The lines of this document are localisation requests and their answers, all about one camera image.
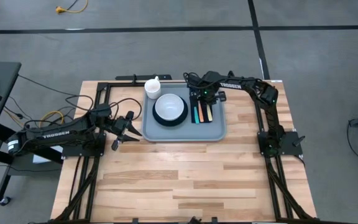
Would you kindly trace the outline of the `white ceramic mug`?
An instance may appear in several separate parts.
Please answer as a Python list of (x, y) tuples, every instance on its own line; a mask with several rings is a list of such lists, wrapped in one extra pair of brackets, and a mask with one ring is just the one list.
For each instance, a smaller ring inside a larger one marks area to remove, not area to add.
[(144, 84), (144, 89), (148, 98), (156, 100), (161, 96), (161, 84), (158, 76), (147, 80)]

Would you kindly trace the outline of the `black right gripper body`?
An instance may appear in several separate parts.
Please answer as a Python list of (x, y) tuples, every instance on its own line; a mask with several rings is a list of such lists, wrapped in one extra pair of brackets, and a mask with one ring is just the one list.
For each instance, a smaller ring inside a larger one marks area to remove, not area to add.
[(219, 91), (218, 88), (213, 86), (207, 88), (190, 88), (190, 98), (196, 99), (202, 103), (216, 103), (225, 102), (227, 100), (224, 91)]

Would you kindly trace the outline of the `dark navy cloth napkin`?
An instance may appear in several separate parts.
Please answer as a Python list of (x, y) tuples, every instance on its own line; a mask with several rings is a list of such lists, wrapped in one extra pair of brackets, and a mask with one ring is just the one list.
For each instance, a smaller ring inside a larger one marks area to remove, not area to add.
[[(193, 107), (196, 106), (197, 109), (198, 109), (198, 100), (193, 99), (193, 98), (190, 98), (190, 96), (189, 96), (189, 100), (190, 100), (191, 122), (192, 122), (193, 124), (196, 124), (196, 123), (195, 123), (194, 112), (193, 112)], [(204, 116), (204, 122), (203, 122), (203, 123), (211, 123), (211, 122), (208, 121), (206, 107), (205, 107), (205, 108), (202, 108), (202, 110), (203, 110), (203, 116)]]

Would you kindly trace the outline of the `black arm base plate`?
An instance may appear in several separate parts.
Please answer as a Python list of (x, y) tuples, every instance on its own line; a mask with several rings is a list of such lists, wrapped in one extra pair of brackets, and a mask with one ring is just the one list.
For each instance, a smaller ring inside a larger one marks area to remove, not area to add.
[(106, 134), (92, 133), (84, 139), (62, 145), (64, 157), (83, 156), (99, 157), (104, 155)]
[(260, 153), (264, 157), (276, 157), (281, 155), (298, 156), (303, 153), (301, 141), (305, 137), (299, 137), (297, 132), (286, 132), (281, 138), (275, 139), (268, 132), (257, 133)]

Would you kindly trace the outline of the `grey plastic serving tray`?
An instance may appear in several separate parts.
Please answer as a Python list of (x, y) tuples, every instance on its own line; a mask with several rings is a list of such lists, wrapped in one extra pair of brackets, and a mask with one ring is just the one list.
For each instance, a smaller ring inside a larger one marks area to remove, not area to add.
[(185, 83), (173, 82), (161, 84), (162, 94), (173, 93), (184, 99), (188, 105), (188, 115), (184, 122), (174, 127), (159, 124), (153, 117), (152, 107), (155, 100), (144, 96), (142, 115), (142, 135), (152, 142), (180, 142), (180, 141), (220, 141), (226, 135), (226, 117), (224, 103), (220, 101), (212, 106), (213, 121), (196, 124), (191, 122), (189, 88)]

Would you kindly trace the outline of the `black bar with blue light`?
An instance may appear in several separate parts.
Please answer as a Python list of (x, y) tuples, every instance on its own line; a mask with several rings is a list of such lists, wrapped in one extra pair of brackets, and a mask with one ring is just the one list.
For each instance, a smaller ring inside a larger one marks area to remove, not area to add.
[(150, 80), (150, 79), (154, 79), (155, 77), (158, 77), (159, 80), (172, 80), (172, 76), (171, 75), (157, 75), (157, 74), (153, 74), (153, 75), (126, 75), (126, 76), (117, 76), (115, 78), (115, 80), (130, 80), (130, 81), (137, 81), (137, 80)]

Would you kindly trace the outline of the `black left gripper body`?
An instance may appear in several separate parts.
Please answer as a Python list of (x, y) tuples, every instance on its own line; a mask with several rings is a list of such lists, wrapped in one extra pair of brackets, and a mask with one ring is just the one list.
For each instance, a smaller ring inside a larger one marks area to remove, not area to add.
[(126, 122), (132, 121), (134, 118), (134, 112), (128, 111), (126, 116), (120, 116), (118, 119), (108, 119), (107, 125), (105, 130), (111, 134), (115, 134), (117, 138), (113, 141), (111, 145), (111, 149), (116, 151), (118, 146), (121, 142), (118, 141), (118, 135), (121, 133), (125, 133), (126, 129)]

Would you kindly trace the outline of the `white ceramic bowl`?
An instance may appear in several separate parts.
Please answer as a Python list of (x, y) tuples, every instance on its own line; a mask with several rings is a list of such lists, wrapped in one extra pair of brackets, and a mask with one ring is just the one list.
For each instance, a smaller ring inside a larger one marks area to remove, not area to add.
[(172, 93), (162, 95), (155, 102), (157, 115), (165, 121), (173, 121), (179, 118), (184, 109), (183, 100), (178, 95)]

